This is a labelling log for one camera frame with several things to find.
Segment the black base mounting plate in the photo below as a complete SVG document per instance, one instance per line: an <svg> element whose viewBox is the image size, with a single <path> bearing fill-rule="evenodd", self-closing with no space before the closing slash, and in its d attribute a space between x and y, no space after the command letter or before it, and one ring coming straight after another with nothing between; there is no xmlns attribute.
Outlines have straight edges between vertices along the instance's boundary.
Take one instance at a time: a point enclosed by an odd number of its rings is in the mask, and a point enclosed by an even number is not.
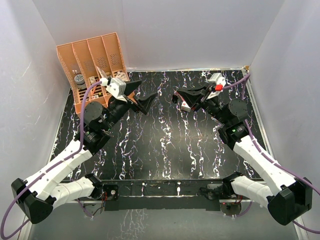
<svg viewBox="0 0 320 240"><path fill-rule="evenodd" d="M106 180L93 201L104 211L120 210L192 210L239 213L249 203L244 196L227 196L221 192L222 180Z"/></svg>

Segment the aluminium frame rail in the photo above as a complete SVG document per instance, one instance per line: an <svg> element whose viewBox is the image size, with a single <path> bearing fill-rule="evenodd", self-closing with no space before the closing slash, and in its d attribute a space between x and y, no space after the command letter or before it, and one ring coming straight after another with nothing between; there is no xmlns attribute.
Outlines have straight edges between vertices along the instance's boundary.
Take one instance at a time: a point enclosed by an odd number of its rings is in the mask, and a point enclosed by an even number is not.
<svg viewBox="0 0 320 240"><path fill-rule="evenodd" d="M105 208L90 201L93 218L76 203L58 207L46 220L29 224L21 240L306 240L293 224L279 225L268 211L244 200L228 203L201 196L122 196Z"/></svg>

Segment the white striped card packet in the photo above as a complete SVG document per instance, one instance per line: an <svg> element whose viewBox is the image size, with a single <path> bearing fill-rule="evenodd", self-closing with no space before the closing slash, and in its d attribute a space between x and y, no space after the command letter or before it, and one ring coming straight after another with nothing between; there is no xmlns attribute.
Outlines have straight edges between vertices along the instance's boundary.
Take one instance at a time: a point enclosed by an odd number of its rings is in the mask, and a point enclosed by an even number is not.
<svg viewBox="0 0 320 240"><path fill-rule="evenodd" d="M96 69L98 71L98 74L99 74L99 78L108 78L108 75L106 74L106 72L104 70L102 70L100 67L96 66Z"/></svg>

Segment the small beige box in organizer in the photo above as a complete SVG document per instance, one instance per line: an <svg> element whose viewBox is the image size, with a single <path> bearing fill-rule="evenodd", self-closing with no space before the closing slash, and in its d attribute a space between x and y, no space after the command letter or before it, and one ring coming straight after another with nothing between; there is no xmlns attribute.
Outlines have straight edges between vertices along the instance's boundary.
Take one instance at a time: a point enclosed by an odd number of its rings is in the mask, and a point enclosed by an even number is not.
<svg viewBox="0 0 320 240"><path fill-rule="evenodd" d="M90 82L90 85L92 86L94 83L96 83L99 80L99 78L97 76L90 76L88 80Z"/></svg>

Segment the orange plastic file organizer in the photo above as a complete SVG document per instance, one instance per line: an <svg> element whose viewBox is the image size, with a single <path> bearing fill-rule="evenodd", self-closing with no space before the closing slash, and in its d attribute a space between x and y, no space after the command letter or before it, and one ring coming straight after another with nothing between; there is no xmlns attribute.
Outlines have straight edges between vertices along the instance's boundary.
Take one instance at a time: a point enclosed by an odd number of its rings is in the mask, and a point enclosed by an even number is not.
<svg viewBox="0 0 320 240"><path fill-rule="evenodd" d="M115 32L61 44L56 47L56 51L70 83L74 109L78 116L81 113L85 92L91 86L89 77L95 76L100 80L96 66L104 70L108 77L115 78L117 72L127 74L121 43ZM80 90L75 84L74 77L78 74L82 74L84 77L85 89Z"/></svg>

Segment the white labelled packet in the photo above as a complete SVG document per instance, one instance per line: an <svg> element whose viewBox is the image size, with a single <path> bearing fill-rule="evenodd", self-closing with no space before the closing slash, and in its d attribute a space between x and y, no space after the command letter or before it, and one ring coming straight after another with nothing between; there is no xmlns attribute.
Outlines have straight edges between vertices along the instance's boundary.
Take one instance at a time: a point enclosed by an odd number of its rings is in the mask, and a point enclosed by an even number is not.
<svg viewBox="0 0 320 240"><path fill-rule="evenodd" d="M124 82L129 82L130 81L129 78L128 78L128 75L125 72L122 72L122 71L118 71L115 74L115 78L121 79Z"/></svg>

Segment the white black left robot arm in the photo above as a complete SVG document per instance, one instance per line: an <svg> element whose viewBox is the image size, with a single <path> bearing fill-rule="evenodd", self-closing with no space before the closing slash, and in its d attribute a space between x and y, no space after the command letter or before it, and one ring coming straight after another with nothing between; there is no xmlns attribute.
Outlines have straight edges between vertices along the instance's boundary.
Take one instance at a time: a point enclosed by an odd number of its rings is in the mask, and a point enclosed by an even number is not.
<svg viewBox="0 0 320 240"><path fill-rule="evenodd" d="M109 131L129 110L148 114L158 94L130 97L141 83L118 78L98 81L97 85L105 86L110 92L111 103L104 107L98 101L83 102L79 132L67 147L37 173L12 182L14 201L32 224L42 222L55 208L70 201L102 197L103 183L93 173L69 183L62 180L106 145L111 138Z"/></svg>

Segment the grey round tin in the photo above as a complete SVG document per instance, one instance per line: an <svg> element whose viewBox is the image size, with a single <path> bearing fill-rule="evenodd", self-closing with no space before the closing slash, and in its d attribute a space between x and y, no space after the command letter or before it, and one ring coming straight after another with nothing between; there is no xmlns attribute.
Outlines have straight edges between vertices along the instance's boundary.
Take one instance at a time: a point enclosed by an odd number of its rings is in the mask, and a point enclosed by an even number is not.
<svg viewBox="0 0 320 240"><path fill-rule="evenodd" d="M85 78L82 74L75 75L74 82L79 90L83 90L86 88Z"/></svg>

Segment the small white red box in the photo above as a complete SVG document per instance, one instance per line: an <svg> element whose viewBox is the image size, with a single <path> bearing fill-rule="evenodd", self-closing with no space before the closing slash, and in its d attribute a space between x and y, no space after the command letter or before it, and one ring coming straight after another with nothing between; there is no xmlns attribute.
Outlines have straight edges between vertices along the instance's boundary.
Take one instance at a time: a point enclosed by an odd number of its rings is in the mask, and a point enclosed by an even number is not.
<svg viewBox="0 0 320 240"><path fill-rule="evenodd" d="M181 110L189 113L191 111L191 108L189 107L189 105L185 101L183 101L181 103Z"/></svg>

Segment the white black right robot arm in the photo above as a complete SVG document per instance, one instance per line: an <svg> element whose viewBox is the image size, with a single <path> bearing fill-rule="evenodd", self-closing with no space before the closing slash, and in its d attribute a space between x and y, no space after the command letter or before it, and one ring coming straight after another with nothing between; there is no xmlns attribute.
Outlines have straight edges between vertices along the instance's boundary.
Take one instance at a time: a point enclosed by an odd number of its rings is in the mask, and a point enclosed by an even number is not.
<svg viewBox="0 0 320 240"><path fill-rule="evenodd" d="M258 183L236 171L225 177L221 186L207 189L209 195L249 198L267 208L273 219L283 226L311 210L311 182L284 171L261 148L248 126L247 105L242 99L219 106L217 97L213 97L205 100L201 107L222 124L218 133L223 143L245 159L265 182Z"/></svg>

